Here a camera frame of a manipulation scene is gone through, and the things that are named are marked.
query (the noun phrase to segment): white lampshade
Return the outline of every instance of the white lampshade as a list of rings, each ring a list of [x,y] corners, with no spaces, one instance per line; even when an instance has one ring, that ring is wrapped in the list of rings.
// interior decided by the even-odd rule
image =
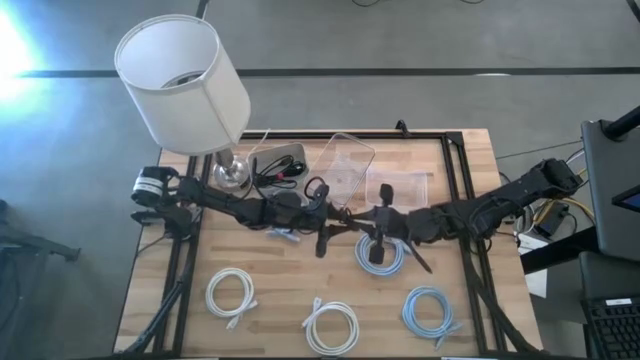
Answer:
[[[186,15],[146,20],[122,38],[115,66],[154,140],[165,149],[212,153],[236,144],[247,126],[249,95],[205,21]],[[200,76],[178,85],[193,75]]]

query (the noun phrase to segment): clear plastic container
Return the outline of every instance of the clear plastic container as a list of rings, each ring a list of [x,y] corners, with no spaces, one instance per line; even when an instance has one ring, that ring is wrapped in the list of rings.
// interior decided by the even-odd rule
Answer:
[[[393,187],[393,206],[401,212],[408,212],[428,206],[427,173],[424,171],[390,171],[376,168],[367,170],[365,200],[367,206],[382,204],[380,185]]]
[[[336,133],[313,164],[307,180],[320,176],[329,185],[329,199],[337,206],[347,205],[367,173],[376,151],[355,136]],[[317,184],[312,183],[311,192]]]

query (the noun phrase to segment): light blue cable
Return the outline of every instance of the light blue cable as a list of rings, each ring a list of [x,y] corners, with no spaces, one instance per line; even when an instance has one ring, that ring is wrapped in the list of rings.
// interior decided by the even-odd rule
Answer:
[[[358,264],[362,266],[368,273],[377,275],[377,276],[391,276],[402,268],[402,264],[404,264],[404,253],[411,252],[411,249],[407,247],[407,245],[402,242],[402,240],[388,238],[384,240],[385,244],[391,243],[396,248],[396,256],[393,259],[393,263],[388,267],[376,266],[369,262],[369,249],[375,244],[374,240],[369,238],[368,234],[363,234],[360,237],[360,240],[356,243],[356,260]]]
[[[415,313],[415,305],[416,300],[423,295],[434,297],[440,305],[442,305],[442,310],[444,311],[444,319],[442,320],[442,324],[434,329],[425,328],[424,326],[418,323],[418,319],[416,319]],[[460,329],[462,327],[461,323],[453,322],[453,310],[451,309],[451,305],[449,304],[449,300],[444,296],[440,290],[431,287],[431,286],[420,286],[417,287],[409,293],[407,296],[407,300],[404,303],[404,307],[402,308],[402,319],[404,320],[405,325],[417,336],[427,338],[427,339],[437,339],[436,340],[436,350],[440,349],[440,346],[444,342],[444,339],[447,338],[451,333]]]

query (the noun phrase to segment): wooden tabletop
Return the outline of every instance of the wooden tabletop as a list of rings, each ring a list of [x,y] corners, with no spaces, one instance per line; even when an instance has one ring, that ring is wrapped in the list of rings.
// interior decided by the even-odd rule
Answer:
[[[469,167],[477,195],[500,185],[498,169],[487,130],[461,130],[464,134]],[[267,140],[262,146],[276,146],[293,141]],[[310,164],[318,158],[327,140],[302,140]],[[450,201],[441,145],[436,140],[366,140],[375,148],[372,166],[383,171],[426,172],[428,203]],[[241,141],[236,154],[247,154],[256,141]],[[352,158],[365,156],[354,145]],[[160,165],[186,172],[188,158],[163,152]],[[464,189],[456,164],[460,189]],[[396,196],[405,191],[394,189]],[[349,202],[354,212],[365,210],[365,184],[358,187]],[[140,241],[143,246],[162,235],[161,227],[145,228]],[[301,323],[312,309],[315,297],[323,302],[341,301],[355,311],[360,324],[357,345],[349,357],[409,357],[476,355],[473,322],[466,282],[457,241],[439,241],[418,248],[431,265],[426,273],[411,257],[402,270],[389,278],[370,275],[354,258],[354,245],[360,234],[347,233],[331,239],[327,255],[315,257],[315,235],[300,235],[301,242],[268,238],[264,231],[250,231],[227,215],[205,210],[200,245],[195,266],[189,314],[182,355],[185,357],[285,357],[317,356],[309,348]],[[130,345],[157,311],[164,286],[170,253],[169,241],[147,249],[134,265],[131,284],[117,336],[115,348]],[[385,263],[391,261],[387,251]],[[496,236],[489,253],[500,306],[526,339],[540,348],[541,342],[518,252],[512,238]],[[258,306],[249,310],[233,331],[225,329],[227,319],[209,313],[205,289],[210,278],[227,267],[247,271],[255,285]],[[436,352],[433,340],[418,338],[402,322],[402,305],[409,291],[417,286],[435,286],[448,297],[454,319],[463,324],[461,330],[447,338]],[[224,309],[236,308],[243,290],[234,278],[223,280],[215,291],[216,303]],[[487,338],[492,339],[486,308],[483,321]],[[176,311],[170,318],[167,346],[173,339]],[[426,326],[442,321],[442,310],[430,298],[420,298],[417,316]],[[319,318],[320,337],[330,346],[344,342],[348,336],[346,320],[338,313]]]

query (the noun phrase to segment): concrete floor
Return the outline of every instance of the concrete floor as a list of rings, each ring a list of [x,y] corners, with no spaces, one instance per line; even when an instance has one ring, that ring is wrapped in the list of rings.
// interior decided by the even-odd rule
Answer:
[[[197,2],[5,0],[0,24],[10,24],[23,45],[12,43],[0,64],[113,69],[113,51],[128,29],[161,14],[194,15]],[[348,0],[212,0],[206,19],[238,68],[613,67],[640,59],[640,23],[623,0],[383,0],[366,9]],[[577,140],[580,122],[615,119],[640,102],[640,75],[243,82],[252,99],[250,128],[390,128],[398,119],[412,128],[488,128],[497,157]],[[578,148],[498,165],[517,177],[542,158],[566,158]],[[49,262],[16,356],[108,354],[140,233],[128,217],[135,208],[129,195],[159,148],[119,79],[21,79],[0,83],[0,153],[0,198],[14,217],[34,233],[82,248],[77,263]],[[589,202],[588,190],[578,198]],[[545,347],[576,354],[575,324],[564,322],[575,319],[551,310],[563,304],[564,313],[579,316],[579,284],[556,270],[549,299],[535,299],[536,313]]]

